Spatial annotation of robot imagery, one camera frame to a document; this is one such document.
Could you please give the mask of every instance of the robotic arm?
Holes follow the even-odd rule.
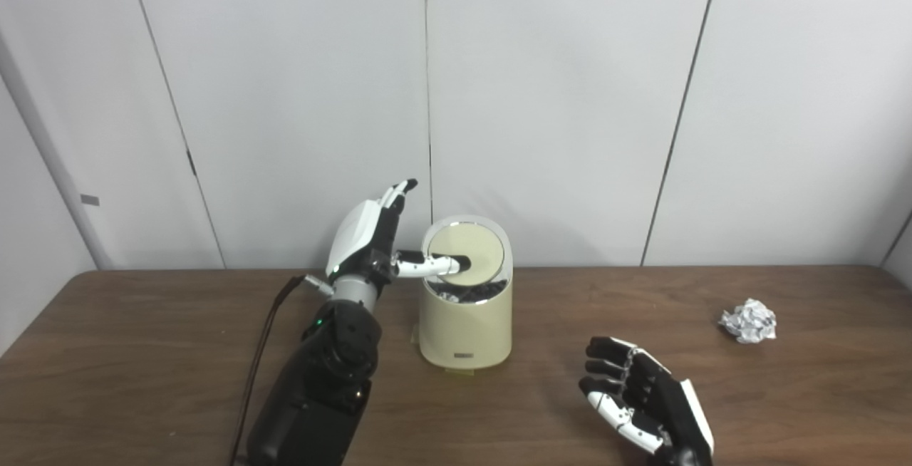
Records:
[[[371,396],[381,329],[371,312],[396,277],[455,274],[467,258],[394,252],[405,180],[378,200],[365,200],[342,221],[326,278],[306,281],[328,297],[288,359],[251,428],[251,466],[338,466]]]
[[[713,433],[689,380],[676,381],[649,352],[613,337],[586,347],[580,379],[592,407],[612,428],[661,466],[713,466]]]

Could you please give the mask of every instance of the brown table surface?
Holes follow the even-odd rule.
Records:
[[[66,285],[0,359],[0,464],[222,465],[261,324],[295,271],[105,271]],[[514,350],[475,376],[421,358],[420,285],[375,316],[380,366],[346,466],[642,464],[576,387],[612,335],[693,379],[717,465],[912,464],[912,294],[867,267],[520,269]],[[779,338],[716,326],[747,297]],[[320,297],[302,288],[252,415]]]

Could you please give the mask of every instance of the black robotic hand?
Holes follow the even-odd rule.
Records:
[[[586,347],[580,379],[592,407],[662,466],[713,466],[713,433],[689,380],[677,381],[642,348],[612,337]]]

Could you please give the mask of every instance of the crumpled aluminum foil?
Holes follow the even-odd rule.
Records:
[[[733,313],[723,311],[719,325],[736,336],[738,343],[776,339],[776,313],[754,299],[747,299],[744,306],[735,307]]]

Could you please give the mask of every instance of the white wall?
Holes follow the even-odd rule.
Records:
[[[221,268],[139,1],[0,0],[0,43],[100,266]]]
[[[434,216],[639,264],[707,0],[427,0]]]
[[[880,264],[912,207],[912,0],[713,0],[646,264]]]
[[[473,212],[520,265],[638,264],[706,5],[143,1],[202,193],[140,0],[0,0],[0,73],[102,267],[221,268],[216,237],[229,267],[322,265],[404,177],[403,247]],[[912,209],[908,15],[714,0],[646,264],[880,264]]]
[[[0,355],[71,277],[94,268],[0,80]]]
[[[326,264],[407,177],[430,224],[423,0],[143,0],[229,267]]]
[[[912,289],[912,226],[906,228],[884,265],[887,271]]]

